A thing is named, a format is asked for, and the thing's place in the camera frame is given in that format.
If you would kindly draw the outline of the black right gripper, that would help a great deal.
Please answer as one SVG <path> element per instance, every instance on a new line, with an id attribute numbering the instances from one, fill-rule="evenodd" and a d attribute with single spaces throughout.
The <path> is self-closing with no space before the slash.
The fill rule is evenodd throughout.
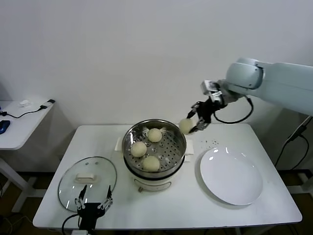
<path id="1" fill-rule="evenodd" d="M 195 114 L 197 114 L 198 108 L 200 119 L 197 124 L 191 128 L 189 134 L 206 129 L 209 122 L 211 122 L 211 116 L 220 109 L 220 103 L 219 101 L 213 101 L 211 98 L 208 98 L 206 101 L 198 101 L 191 106 L 191 111 L 187 114 L 187 118 L 192 118 Z"/>

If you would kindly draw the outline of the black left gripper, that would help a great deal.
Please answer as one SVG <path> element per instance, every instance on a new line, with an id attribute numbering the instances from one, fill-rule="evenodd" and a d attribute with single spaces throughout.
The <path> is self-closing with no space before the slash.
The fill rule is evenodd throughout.
<path id="1" fill-rule="evenodd" d="M 80 230 L 91 232 L 96 227 L 97 219 L 105 215 L 105 210 L 113 204 L 112 190 L 109 186 L 107 191 L 107 197 L 102 203 L 85 203 L 83 207 L 83 199 L 87 190 L 87 185 L 80 191 L 79 196 L 74 199 L 74 203 L 77 208 L 77 213 L 81 218 L 79 225 Z"/>

